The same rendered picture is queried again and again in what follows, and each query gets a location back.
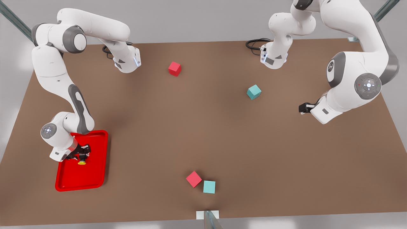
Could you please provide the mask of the red plastic tray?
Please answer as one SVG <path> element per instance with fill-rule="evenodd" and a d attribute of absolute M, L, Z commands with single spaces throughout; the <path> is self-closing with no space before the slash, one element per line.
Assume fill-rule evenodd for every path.
<path fill-rule="evenodd" d="M 98 188 L 104 182 L 108 133 L 94 130 L 86 135 L 71 133 L 80 145 L 90 145 L 91 152 L 85 165 L 79 165 L 74 159 L 59 163 L 55 188 L 57 191 L 74 191 Z"/>

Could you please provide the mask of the red cube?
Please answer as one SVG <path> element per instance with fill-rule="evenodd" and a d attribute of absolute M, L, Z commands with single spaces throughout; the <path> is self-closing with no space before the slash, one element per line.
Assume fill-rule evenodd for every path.
<path fill-rule="evenodd" d="M 178 76 L 181 72 L 181 65 L 177 62 L 172 62 L 169 67 L 168 67 L 168 71 L 171 75 L 173 76 Z"/>
<path fill-rule="evenodd" d="M 188 183 L 195 188 L 199 183 L 201 183 L 202 178 L 197 174 L 196 171 L 193 171 L 191 174 L 189 174 L 186 177 L 186 180 L 188 181 Z"/>

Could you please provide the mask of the silver frame post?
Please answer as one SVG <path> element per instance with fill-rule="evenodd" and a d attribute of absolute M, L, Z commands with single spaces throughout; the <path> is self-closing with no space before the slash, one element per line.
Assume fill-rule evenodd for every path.
<path fill-rule="evenodd" d="M 374 13 L 377 22 L 380 22 L 401 1 L 404 0 L 360 0 L 367 10 Z"/>
<path fill-rule="evenodd" d="M 196 211 L 196 219 L 203 220 L 204 229 L 224 229 L 219 222 L 219 211 Z"/>
<path fill-rule="evenodd" d="M 0 0 L 0 13 L 33 43 L 31 29 L 2 0 Z"/>

